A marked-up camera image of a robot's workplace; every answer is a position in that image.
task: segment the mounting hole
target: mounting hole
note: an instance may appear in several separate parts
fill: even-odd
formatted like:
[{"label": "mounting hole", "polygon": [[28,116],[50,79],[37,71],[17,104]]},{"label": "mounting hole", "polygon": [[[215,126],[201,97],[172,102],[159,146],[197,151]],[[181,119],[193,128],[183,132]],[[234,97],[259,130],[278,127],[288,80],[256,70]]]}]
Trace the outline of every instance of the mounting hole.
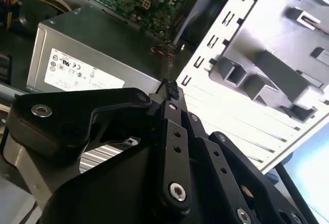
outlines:
[{"label": "mounting hole", "polygon": [[227,174],[227,171],[226,171],[226,169],[225,168],[221,168],[221,171],[223,172],[223,174]]},{"label": "mounting hole", "polygon": [[177,153],[181,153],[181,149],[180,149],[180,147],[178,147],[178,146],[175,146],[175,147],[174,147],[174,150],[175,150]]},{"label": "mounting hole", "polygon": [[137,96],[138,96],[139,99],[141,99],[144,102],[147,100],[144,93],[138,93]]},{"label": "mounting hole", "polygon": [[170,103],[169,106],[170,106],[171,109],[177,110],[177,107],[174,104]]},{"label": "mounting hole", "polygon": [[280,215],[281,219],[283,219],[283,221],[285,223],[291,224],[291,220],[290,220],[289,216],[286,213],[284,213],[283,211],[279,210],[279,215]]}]

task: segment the metal screw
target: metal screw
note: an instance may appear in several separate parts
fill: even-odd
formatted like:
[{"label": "metal screw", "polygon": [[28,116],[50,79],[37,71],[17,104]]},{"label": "metal screw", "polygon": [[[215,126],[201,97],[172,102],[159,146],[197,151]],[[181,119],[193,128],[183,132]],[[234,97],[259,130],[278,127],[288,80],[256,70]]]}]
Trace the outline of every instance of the metal screw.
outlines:
[{"label": "metal screw", "polygon": [[40,118],[47,118],[52,115],[51,108],[43,104],[34,105],[31,108],[31,112]]},{"label": "metal screw", "polygon": [[199,120],[199,119],[197,118],[196,115],[191,115],[191,117],[192,117],[192,119],[193,119],[194,121],[198,121],[198,120]]},{"label": "metal screw", "polygon": [[175,198],[179,202],[183,202],[186,199],[186,192],[180,184],[172,183],[169,186],[170,194],[173,198]]},{"label": "metal screw", "polygon": [[249,217],[249,215],[247,214],[247,212],[245,212],[243,209],[238,209],[237,211],[237,216],[240,219],[240,221],[243,224],[251,224],[251,219]]},{"label": "metal screw", "polygon": [[220,140],[222,141],[222,142],[225,142],[226,141],[226,138],[223,136],[223,135],[218,135],[219,136],[219,138],[220,138]]},{"label": "metal screw", "polygon": [[294,212],[291,213],[291,216],[298,224],[303,224],[300,218]]},{"label": "metal screw", "polygon": [[144,94],[142,94],[142,93],[138,93],[137,96],[138,96],[138,98],[141,99],[142,101],[146,101],[146,97],[145,97]]},{"label": "metal screw", "polygon": [[169,106],[173,109],[173,110],[177,110],[177,107],[174,104],[169,104]]}]

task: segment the white metal panel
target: white metal panel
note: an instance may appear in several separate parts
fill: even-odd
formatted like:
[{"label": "white metal panel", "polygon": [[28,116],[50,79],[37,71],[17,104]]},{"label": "white metal panel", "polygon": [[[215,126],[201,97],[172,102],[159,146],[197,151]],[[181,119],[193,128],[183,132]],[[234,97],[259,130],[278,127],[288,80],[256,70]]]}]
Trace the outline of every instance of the white metal panel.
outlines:
[{"label": "white metal panel", "polygon": [[[225,133],[266,173],[329,120],[325,118],[329,106],[319,101],[315,104],[318,111],[314,117],[301,123],[209,79],[212,67],[209,61],[223,53],[225,45],[222,42],[231,40],[238,29],[237,20],[246,17],[252,4],[253,0],[229,0],[177,82],[184,90],[189,111],[200,117],[206,131]],[[225,26],[223,20],[228,12],[236,16]],[[218,40],[210,48],[208,43],[213,36]],[[196,68],[194,63],[199,57],[205,60],[200,68]]]}]

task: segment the yellow wire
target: yellow wire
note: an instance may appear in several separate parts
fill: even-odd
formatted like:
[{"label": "yellow wire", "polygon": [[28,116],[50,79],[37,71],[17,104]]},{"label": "yellow wire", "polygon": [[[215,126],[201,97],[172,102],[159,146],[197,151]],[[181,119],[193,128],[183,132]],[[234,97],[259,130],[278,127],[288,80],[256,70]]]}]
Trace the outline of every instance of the yellow wire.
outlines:
[{"label": "yellow wire", "polygon": [[[11,4],[16,4],[19,0],[12,0],[11,1]],[[63,9],[59,8],[58,6],[56,6],[55,4],[52,4],[46,0],[36,0],[36,1],[40,1],[40,2],[43,2],[43,3],[46,3],[54,8],[56,8],[57,10],[61,11],[61,12],[65,12]],[[8,15],[7,15],[7,30],[10,28],[10,25],[11,25],[11,20],[12,20],[12,12],[9,12]]]},{"label": "yellow wire", "polygon": [[12,19],[12,12],[8,12],[7,14],[7,30],[10,28]]},{"label": "yellow wire", "polygon": [[59,8],[59,7],[56,6],[55,4],[50,3],[50,2],[48,2],[48,1],[46,1],[46,0],[36,0],[36,1],[41,1],[41,2],[47,3],[48,5],[51,5],[52,7],[56,8],[57,10],[60,10],[60,11],[62,11],[62,12],[65,12],[62,8]]}]

